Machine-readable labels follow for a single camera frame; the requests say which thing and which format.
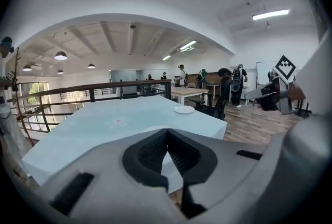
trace whiteboard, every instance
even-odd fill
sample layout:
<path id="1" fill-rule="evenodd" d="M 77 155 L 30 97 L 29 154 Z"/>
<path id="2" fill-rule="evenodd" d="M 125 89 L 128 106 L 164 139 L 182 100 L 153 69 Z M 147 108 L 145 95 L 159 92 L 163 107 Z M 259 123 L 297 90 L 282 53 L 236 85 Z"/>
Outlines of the whiteboard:
<path id="1" fill-rule="evenodd" d="M 257 62 L 257 85 L 265 85 L 269 82 L 268 73 L 276 62 Z"/>

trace ceiling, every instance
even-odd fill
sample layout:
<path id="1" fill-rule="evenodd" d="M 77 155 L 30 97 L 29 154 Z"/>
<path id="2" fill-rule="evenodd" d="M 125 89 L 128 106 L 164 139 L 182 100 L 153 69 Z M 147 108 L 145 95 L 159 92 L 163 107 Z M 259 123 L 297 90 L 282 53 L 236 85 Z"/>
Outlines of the ceiling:
<path id="1" fill-rule="evenodd" d="M 307 0 L 193 0 L 207 6 L 220 22 L 226 25 L 233 37 L 257 33 L 286 26 L 312 26 L 313 19 Z M 253 21 L 252 16 L 281 9 L 290 9 L 288 16 Z M 58 51 L 64 51 L 68 60 L 82 59 L 89 54 L 126 53 L 163 58 L 179 47 L 196 39 L 166 27 L 138 23 L 95 21 L 63 27 L 36 37 L 25 49 L 24 61 L 35 63 L 61 63 L 54 60 Z M 196 39 L 195 50 L 178 53 L 189 55 L 213 48 Z"/>

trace black chair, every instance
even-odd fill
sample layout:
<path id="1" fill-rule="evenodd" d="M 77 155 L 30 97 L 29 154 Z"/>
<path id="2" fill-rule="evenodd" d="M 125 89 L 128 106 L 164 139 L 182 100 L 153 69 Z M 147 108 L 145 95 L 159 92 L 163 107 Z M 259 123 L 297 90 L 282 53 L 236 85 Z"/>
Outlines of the black chair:
<path id="1" fill-rule="evenodd" d="M 212 117 L 224 120 L 225 118 L 225 108 L 229 100 L 229 88 L 232 83 L 232 80 L 225 80 L 222 82 L 222 93 L 217 101 L 216 105 L 212 107 L 212 94 L 207 94 L 208 106 L 204 105 L 204 100 L 202 99 L 189 99 L 192 102 L 196 103 L 195 110 L 200 111 L 201 113 L 210 115 Z"/>

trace light blue tablecloth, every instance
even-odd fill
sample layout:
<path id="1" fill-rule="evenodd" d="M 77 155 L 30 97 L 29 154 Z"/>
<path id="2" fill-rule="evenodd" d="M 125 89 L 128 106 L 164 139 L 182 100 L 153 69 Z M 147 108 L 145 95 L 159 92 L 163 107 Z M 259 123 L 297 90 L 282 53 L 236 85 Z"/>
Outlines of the light blue tablecloth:
<path id="1" fill-rule="evenodd" d="M 89 149 L 138 134 L 151 127 L 182 129 L 203 136 L 224 138 L 226 122 L 194 111 L 178 114 L 180 104 L 161 96 L 85 104 L 49 132 L 23 158 L 27 169 L 42 185 L 52 174 Z M 167 157 L 164 163 L 171 162 Z"/>

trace metal railing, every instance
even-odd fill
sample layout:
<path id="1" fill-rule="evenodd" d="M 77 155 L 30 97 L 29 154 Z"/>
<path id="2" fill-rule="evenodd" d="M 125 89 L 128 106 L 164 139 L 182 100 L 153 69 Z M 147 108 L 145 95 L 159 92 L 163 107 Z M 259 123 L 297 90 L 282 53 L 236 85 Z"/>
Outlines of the metal railing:
<path id="1" fill-rule="evenodd" d="M 151 92 L 151 86 L 153 85 L 164 85 L 164 91 L 159 92 Z M 137 94 L 123 95 L 122 88 L 123 87 L 136 87 L 139 92 Z M 114 90 L 120 88 L 121 93 L 120 96 L 112 96 L 112 97 L 103 97 L 96 99 L 97 95 L 109 95 L 114 94 Z M 64 99 L 75 99 L 80 97 L 86 97 L 86 100 L 73 101 L 73 102 L 58 102 L 58 103 L 49 103 L 49 96 L 59 94 L 60 98 Z M 47 116 L 68 116 L 73 113 L 53 113 L 52 106 L 55 105 L 68 105 L 68 104 L 81 104 L 81 103 L 94 103 L 98 101 L 108 101 L 108 100 L 117 100 L 117 99 L 131 99 L 135 97 L 141 96 L 155 96 L 155 95 L 163 95 L 167 99 L 171 99 L 171 81 L 170 80 L 147 80 L 147 81 L 121 81 L 121 82 L 109 82 L 109 83 L 99 83 L 93 85 L 83 85 L 83 86 L 75 86 L 69 88 L 60 88 L 53 89 L 48 91 L 42 91 L 38 93 L 28 94 L 21 97 L 18 97 L 18 102 L 20 100 L 25 100 L 31 97 L 35 97 L 37 103 L 34 106 L 33 110 L 29 109 L 26 112 L 16 115 L 16 120 L 20 122 L 22 125 L 26 123 L 29 124 L 37 124 L 37 125 L 45 125 L 46 131 L 34 130 L 27 128 L 28 131 L 36 131 L 36 132 L 46 132 L 50 131 L 50 125 L 58 125 L 58 122 L 48 122 Z M 29 121 L 29 118 L 32 116 L 36 116 L 36 120 L 38 121 Z M 38 119 L 38 116 L 42 116 L 43 121 Z"/>

